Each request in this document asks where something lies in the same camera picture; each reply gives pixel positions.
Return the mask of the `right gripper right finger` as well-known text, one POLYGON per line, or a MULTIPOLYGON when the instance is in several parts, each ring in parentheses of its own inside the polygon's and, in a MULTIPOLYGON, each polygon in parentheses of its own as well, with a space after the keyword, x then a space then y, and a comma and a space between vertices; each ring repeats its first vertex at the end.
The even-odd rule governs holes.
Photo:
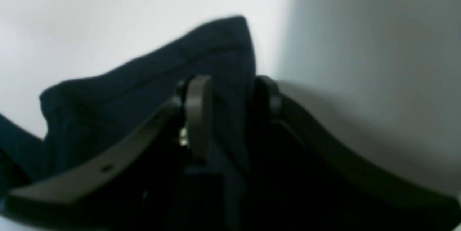
POLYGON ((341 144, 267 76, 249 115, 251 231, 453 231, 456 199, 420 188, 341 144))

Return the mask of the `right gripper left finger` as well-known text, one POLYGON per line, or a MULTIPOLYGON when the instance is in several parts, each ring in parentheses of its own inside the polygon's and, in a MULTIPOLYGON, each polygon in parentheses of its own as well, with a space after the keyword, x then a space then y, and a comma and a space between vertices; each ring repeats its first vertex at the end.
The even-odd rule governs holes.
POLYGON ((212 145, 212 77, 180 81, 173 96, 110 149, 62 174, 15 188, 4 217, 56 231, 112 231, 141 223, 148 196, 187 164, 206 165, 212 145))

